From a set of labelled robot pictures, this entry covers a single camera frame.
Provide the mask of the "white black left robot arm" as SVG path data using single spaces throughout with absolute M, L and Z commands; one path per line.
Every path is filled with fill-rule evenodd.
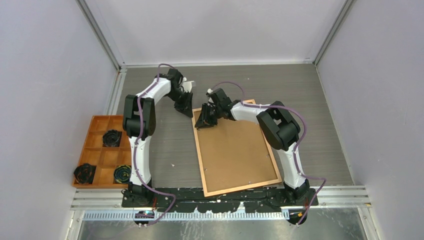
M 187 80 L 175 67 L 169 65 L 166 74 L 157 72 L 152 83 L 137 94 L 125 97 L 122 127 L 131 147 L 131 174 L 129 197 L 141 207 L 148 207 L 157 191 L 152 188 L 150 173 L 150 142 L 156 130 L 156 103 L 163 97 L 174 102 L 174 109 L 193 117 L 192 100 L 194 81 Z

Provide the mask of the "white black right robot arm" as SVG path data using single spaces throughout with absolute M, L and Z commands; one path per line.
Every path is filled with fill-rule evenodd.
M 267 143 L 277 151 L 283 169 L 283 193 L 288 203 L 313 203 L 316 196 L 310 187 L 299 156 L 301 127 L 280 101 L 272 104 L 254 104 L 231 100 L 221 88 L 209 89 L 209 100 L 202 104 L 196 129 L 214 127 L 219 119 L 248 121 L 258 124 Z

